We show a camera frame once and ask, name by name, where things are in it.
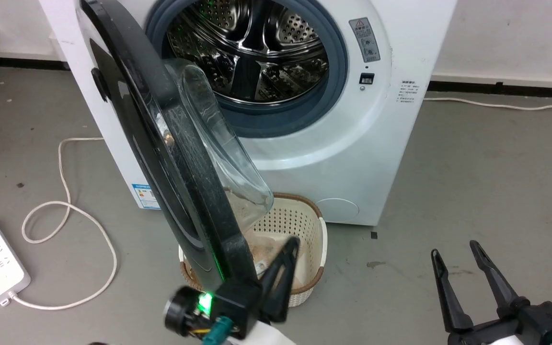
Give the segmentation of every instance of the wire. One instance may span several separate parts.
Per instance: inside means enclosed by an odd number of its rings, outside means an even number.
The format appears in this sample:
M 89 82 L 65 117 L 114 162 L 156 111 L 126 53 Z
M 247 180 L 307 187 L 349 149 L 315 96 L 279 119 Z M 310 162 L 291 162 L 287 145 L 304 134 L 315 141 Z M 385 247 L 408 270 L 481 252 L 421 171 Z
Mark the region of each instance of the wire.
M 20 303 L 24 306 L 28 306 L 29 308 L 35 308 L 35 309 L 38 309 L 38 310 L 65 310 L 65 309 L 68 309 L 68 308 L 74 308 L 75 306 L 79 306 L 80 304 L 86 303 L 86 302 L 90 301 L 91 299 L 94 299 L 95 297 L 99 296 L 103 291 L 105 291 L 106 288 L 108 288 L 108 286 L 110 286 L 110 283 L 112 282 L 112 280 L 114 280 L 114 276 L 116 275 L 116 268 L 118 266 L 118 260 L 116 259 L 116 251 L 114 251 L 114 246 L 112 245 L 112 241 L 110 241 L 110 238 L 108 237 L 108 234 L 105 232 L 105 229 L 103 228 L 103 226 L 95 218 L 93 218 L 90 214 L 86 213 L 85 211 L 83 211 L 83 210 L 79 209 L 78 207 L 71 204 L 72 197 L 71 197 L 71 194 L 69 192 L 68 183 L 65 181 L 65 176 L 63 175 L 63 154 L 61 152 L 61 150 L 63 148 L 63 145 L 66 142 L 70 142 L 70 141 L 97 141 L 97 140 L 103 140 L 103 139 L 104 138 L 68 138 L 68 139 L 63 140 L 62 142 L 59 143 L 59 151 L 58 151 L 59 152 L 59 174 L 61 175 L 61 181 L 63 183 L 63 187 L 65 188 L 65 194 L 68 197 L 67 202 L 66 201 L 47 201 L 46 203 L 43 203 L 41 205 L 38 205 L 38 206 L 34 207 L 34 209 L 32 209 L 31 212 L 29 212 L 29 214 L 24 218 L 23 225 L 21 227 L 21 231 L 22 231 L 23 238 L 25 239 L 25 241 L 27 241 L 29 243 L 32 243 L 32 244 L 44 243 L 44 242 L 50 240 L 53 236 L 55 236 L 55 234 L 57 234 L 57 232 L 59 232 L 59 230 L 63 227 L 63 225 L 65 225 L 65 222 L 68 220 L 69 212 L 70 212 L 71 209 L 73 209 L 74 211 L 82 214 L 83 216 L 88 218 L 90 221 L 95 223 L 95 225 L 97 225 L 99 231 L 101 231 L 101 234 L 103 234 L 103 238 L 105 238 L 105 242 L 108 244 L 108 247 L 110 248 L 110 251 L 112 252 L 113 266 L 112 266 L 112 273 L 110 273 L 110 277 L 105 282 L 105 284 L 101 287 L 101 289 L 97 290 L 94 294 L 90 295 L 89 297 L 86 297 L 85 299 L 81 299 L 77 302 L 66 304 L 64 306 L 40 306 L 39 304 L 33 304 L 33 303 L 29 303 L 27 301 L 24 301 L 20 297 L 18 297 L 16 295 L 16 293 L 11 292 L 10 297 L 11 297 L 11 299 L 15 300 L 16 302 L 18 302 L 18 303 Z M 27 236 L 26 225 L 27 225 L 29 219 L 31 218 L 31 216 L 33 216 L 33 214 L 35 212 L 37 212 L 42 207 L 49 206 L 49 205 L 63 205 L 63 206 L 66 206 L 67 209 L 66 209 L 66 212 L 65 212 L 65 216 L 63 216 L 63 220 L 61 220 L 61 223 L 59 224 L 59 226 L 51 234 L 49 234 L 48 236 L 42 238 L 41 240 L 32 240 L 31 238 L 29 238 Z
M 543 111 L 545 109 L 552 109 L 552 104 L 544 105 L 542 107 L 517 107 L 515 105 L 481 103 L 481 102 L 475 102 L 470 100 L 464 100 L 462 98 L 453 98 L 453 97 L 427 97 L 427 98 L 423 98 L 423 101 L 462 102 L 467 104 L 480 105 L 481 107 L 515 109 L 517 111 Z

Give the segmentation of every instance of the concrete floor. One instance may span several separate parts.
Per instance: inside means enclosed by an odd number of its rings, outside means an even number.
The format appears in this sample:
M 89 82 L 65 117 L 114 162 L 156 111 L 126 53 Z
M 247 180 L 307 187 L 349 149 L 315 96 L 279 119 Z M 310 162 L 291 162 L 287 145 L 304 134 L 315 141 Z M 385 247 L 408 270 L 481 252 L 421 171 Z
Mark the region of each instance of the concrete floor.
M 24 242 L 20 233 L 33 207 L 64 199 L 60 140 L 98 135 L 70 73 L 0 69 L 0 228 L 32 277 L 21 293 L 25 300 L 70 303 L 100 288 L 110 272 L 103 238 L 78 214 L 41 245 Z M 118 275 L 100 297 L 72 310 L 0 308 L 0 344 L 197 344 L 163 327 L 164 303 L 184 280 L 162 214 L 136 207 L 102 142 L 69 144 L 64 166 L 73 202 L 112 237 Z M 62 214 L 40 212 L 32 236 L 50 233 Z M 472 239 L 519 293 L 534 303 L 552 300 L 552 110 L 425 103 L 381 223 L 376 229 L 329 225 L 329 236 L 322 280 L 278 326 L 298 344 L 444 344 L 429 260 L 434 247 L 451 266 L 453 286 L 474 321 L 495 318 L 489 286 L 468 247 Z

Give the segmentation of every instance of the black baseboard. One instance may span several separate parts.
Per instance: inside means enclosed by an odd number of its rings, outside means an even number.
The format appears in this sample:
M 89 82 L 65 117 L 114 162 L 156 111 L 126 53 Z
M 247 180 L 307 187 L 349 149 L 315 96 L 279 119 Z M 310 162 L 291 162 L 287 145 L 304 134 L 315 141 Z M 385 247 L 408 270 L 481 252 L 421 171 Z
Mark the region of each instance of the black baseboard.
M 0 57 L 0 67 L 69 70 L 68 64 L 62 61 L 11 59 Z M 522 87 L 504 85 L 504 83 L 477 84 L 457 83 L 453 81 L 430 81 L 427 91 L 436 92 L 470 92 L 485 94 L 508 94 L 512 96 L 552 97 L 552 88 L 549 87 Z
M 523 87 L 504 85 L 504 83 L 501 82 L 491 85 L 476 83 L 457 83 L 453 81 L 430 81 L 427 91 L 508 94 L 511 96 L 528 97 L 552 97 L 552 88 L 550 87 Z
M 35 59 L 12 59 L 0 57 L 0 67 L 47 69 L 47 70 L 69 70 L 68 64 L 63 61 L 35 60 Z

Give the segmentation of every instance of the teal connector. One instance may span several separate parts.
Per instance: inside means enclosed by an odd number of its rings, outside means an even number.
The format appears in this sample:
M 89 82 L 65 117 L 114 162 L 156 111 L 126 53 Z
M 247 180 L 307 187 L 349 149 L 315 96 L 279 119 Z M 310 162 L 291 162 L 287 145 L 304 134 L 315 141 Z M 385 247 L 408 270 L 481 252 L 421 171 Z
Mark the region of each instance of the teal connector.
M 234 323 L 230 318 L 226 316 L 219 317 L 217 322 L 212 326 L 212 329 L 210 329 L 210 332 L 204 336 L 202 344 L 221 345 L 227 340 L 233 325 Z

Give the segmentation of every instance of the door glass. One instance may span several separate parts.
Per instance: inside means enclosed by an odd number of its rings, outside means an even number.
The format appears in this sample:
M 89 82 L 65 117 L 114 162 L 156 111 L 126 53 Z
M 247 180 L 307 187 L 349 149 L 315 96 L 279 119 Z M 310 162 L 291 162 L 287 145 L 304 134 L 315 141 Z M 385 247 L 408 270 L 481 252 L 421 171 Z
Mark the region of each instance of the door glass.
M 164 63 L 210 155 L 240 230 L 246 232 L 269 212 L 274 195 L 225 120 L 201 68 L 185 59 Z

